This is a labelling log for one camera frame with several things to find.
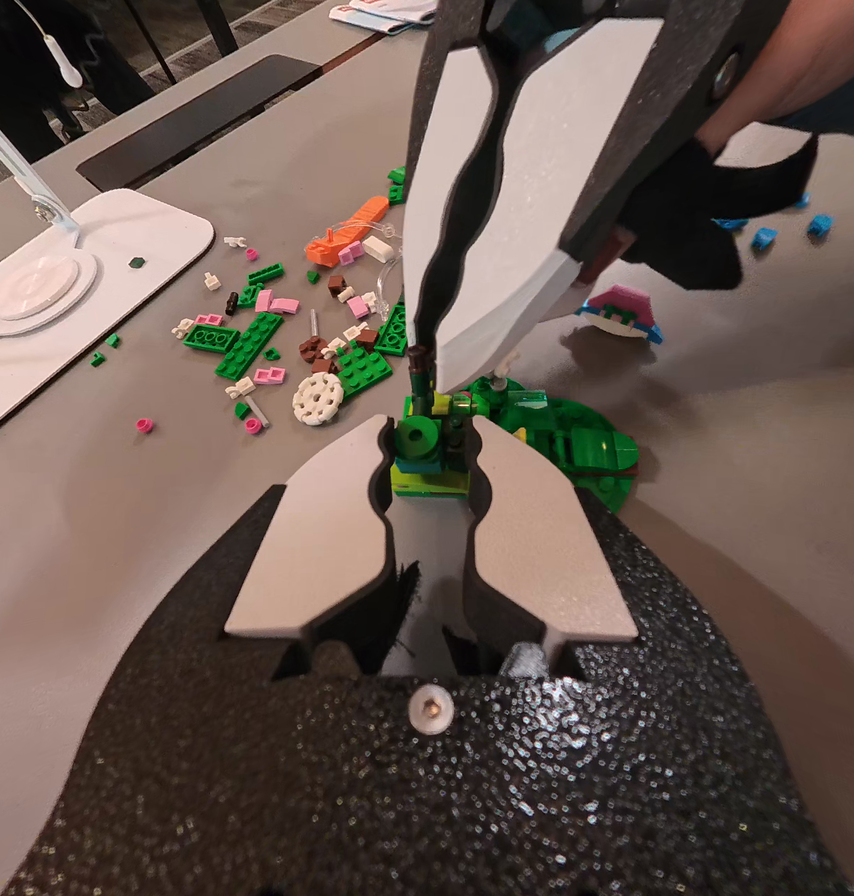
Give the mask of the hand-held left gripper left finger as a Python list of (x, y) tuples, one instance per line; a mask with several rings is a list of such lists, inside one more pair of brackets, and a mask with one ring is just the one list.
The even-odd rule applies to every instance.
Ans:
[(224, 625), (238, 637), (302, 640), (375, 598), (395, 572), (387, 510), (395, 422), (376, 414), (289, 479)]

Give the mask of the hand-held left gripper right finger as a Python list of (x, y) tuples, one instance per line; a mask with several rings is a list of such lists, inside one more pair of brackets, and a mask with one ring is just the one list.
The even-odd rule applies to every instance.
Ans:
[(638, 635), (575, 488), (484, 417), (466, 439), (466, 620), (488, 646), (629, 643)]

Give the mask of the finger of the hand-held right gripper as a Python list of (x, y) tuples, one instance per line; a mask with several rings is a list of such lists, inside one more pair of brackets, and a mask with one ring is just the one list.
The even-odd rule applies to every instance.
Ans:
[(662, 18), (605, 19), (529, 74), (501, 144), (500, 191), (436, 334), (436, 387), (495, 368), (579, 273), (558, 244)]
[(494, 350), (499, 80), (487, 49), (450, 49), (438, 69), (420, 153), (406, 187), (402, 286), (409, 341), (433, 350)]

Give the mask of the green lego plant assembly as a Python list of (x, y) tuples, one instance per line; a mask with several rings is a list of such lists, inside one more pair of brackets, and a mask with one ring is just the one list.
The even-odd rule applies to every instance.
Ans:
[(470, 488), (465, 421), (484, 417), (532, 447), (578, 488), (619, 511), (638, 472), (636, 442), (595, 410), (508, 378), (480, 377), (459, 392), (433, 393), (427, 416), (405, 400), (395, 428), (391, 484), (399, 497), (464, 499)]

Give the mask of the dark brown lego stem piece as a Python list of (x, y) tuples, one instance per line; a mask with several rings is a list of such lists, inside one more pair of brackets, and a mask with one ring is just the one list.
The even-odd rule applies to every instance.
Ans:
[(433, 417), (435, 360), (432, 350), (421, 345), (408, 348), (410, 375), (410, 415)]

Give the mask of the orange lego piece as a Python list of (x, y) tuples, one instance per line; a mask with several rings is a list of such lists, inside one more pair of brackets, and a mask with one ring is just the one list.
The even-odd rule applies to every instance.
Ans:
[(327, 228), (324, 235), (312, 239), (307, 244), (305, 255), (309, 263), (326, 268), (337, 266), (341, 261), (341, 252), (378, 227), (386, 216), (389, 206), (388, 196), (374, 196), (350, 218)]

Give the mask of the pink and blue lego flower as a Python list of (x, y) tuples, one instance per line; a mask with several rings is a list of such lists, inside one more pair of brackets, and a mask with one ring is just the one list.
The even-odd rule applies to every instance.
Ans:
[(634, 287), (614, 285), (589, 297), (576, 311), (598, 330), (625, 339), (660, 345), (663, 335), (656, 324), (650, 297)]

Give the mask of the white round lego gear plate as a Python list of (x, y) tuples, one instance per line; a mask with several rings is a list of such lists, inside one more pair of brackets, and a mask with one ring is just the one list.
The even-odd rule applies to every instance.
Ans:
[(295, 418), (310, 427), (330, 421), (343, 403), (344, 390), (339, 376), (322, 372), (304, 379), (294, 393)]

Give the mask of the pile of loose lego pieces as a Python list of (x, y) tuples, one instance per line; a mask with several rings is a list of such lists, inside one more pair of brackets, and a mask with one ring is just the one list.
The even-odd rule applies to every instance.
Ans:
[[(388, 196), (389, 208), (401, 205), (405, 199), (405, 167), (391, 169), (387, 180), (387, 191), (379, 196)], [(341, 252), (337, 266), (321, 267), (306, 258), (307, 282), (325, 286), (331, 300), (347, 311), (352, 324), (328, 341), (319, 329), (318, 310), (309, 308), (309, 337), (298, 345), (299, 358), (307, 371), (304, 379), (322, 372), (339, 376), (343, 401), (385, 382), (394, 373), (390, 358), (403, 357), (408, 349), (403, 296), (390, 305), (383, 292), (384, 276), (402, 259), (401, 237), (385, 217), (365, 238)], [(268, 426), (253, 401), (253, 392), (287, 382), (288, 372), (280, 366), (282, 355), (273, 339), (284, 322), (298, 314), (301, 304), (293, 297), (275, 293), (275, 285), (285, 275), (282, 263), (248, 273), (242, 290), (228, 295), (222, 314), (186, 318), (171, 331), (185, 347), (219, 357), (214, 374), (228, 382), (224, 391), (234, 402), (235, 416), (250, 434)]]

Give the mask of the person's right hand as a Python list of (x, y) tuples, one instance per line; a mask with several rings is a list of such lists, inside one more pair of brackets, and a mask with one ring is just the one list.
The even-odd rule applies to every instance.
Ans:
[(746, 126), (794, 113), (854, 77), (854, 1), (791, 1), (754, 64), (695, 136), (717, 155)]

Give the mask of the white instruction booklet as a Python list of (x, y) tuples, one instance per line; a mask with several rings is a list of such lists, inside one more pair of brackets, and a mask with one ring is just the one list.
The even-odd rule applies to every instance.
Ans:
[(387, 36), (432, 24), (438, 1), (351, 1), (333, 6), (332, 21)]

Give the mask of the black metal frame leg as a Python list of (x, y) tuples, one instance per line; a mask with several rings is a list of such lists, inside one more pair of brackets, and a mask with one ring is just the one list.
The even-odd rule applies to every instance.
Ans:
[(239, 44), (220, 1), (197, 0), (195, 3), (205, 20), (220, 56), (225, 57), (237, 52)]
[(129, 12), (130, 16), (134, 20), (137, 28), (140, 30), (141, 35), (144, 38), (147, 46), (152, 51), (152, 54), (153, 54), (156, 62), (160, 66), (162, 73), (164, 74), (164, 76), (166, 77), (166, 79), (168, 80), (168, 82), (171, 85), (177, 84), (177, 79), (176, 79), (174, 73), (171, 71), (168, 62), (167, 62), (166, 58), (164, 57), (164, 54), (162, 53), (162, 51), (161, 51), (160, 47), (158, 46), (158, 44), (156, 43), (155, 39), (152, 37), (152, 33), (151, 33), (150, 29), (148, 28), (147, 24), (145, 23), (144, 19), (142, 18), (141, 13), (136, 8), (134, 2), (126, 0), (126, 1), (123, 1), (123, 3), (126, 6), (127, 11)]

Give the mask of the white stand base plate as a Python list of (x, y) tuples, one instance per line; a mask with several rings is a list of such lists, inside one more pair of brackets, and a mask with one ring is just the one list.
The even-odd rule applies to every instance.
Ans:
[[(210, 247), (212, 224), (129, 189), (100, 194), (0, 261), (0, 423)], [(128, 263), (146, 259), (140, 270)], [(32, 298), (13, 318), (4, 295), (40, 273), (42, 260), (74, 262), (54, 302)]]

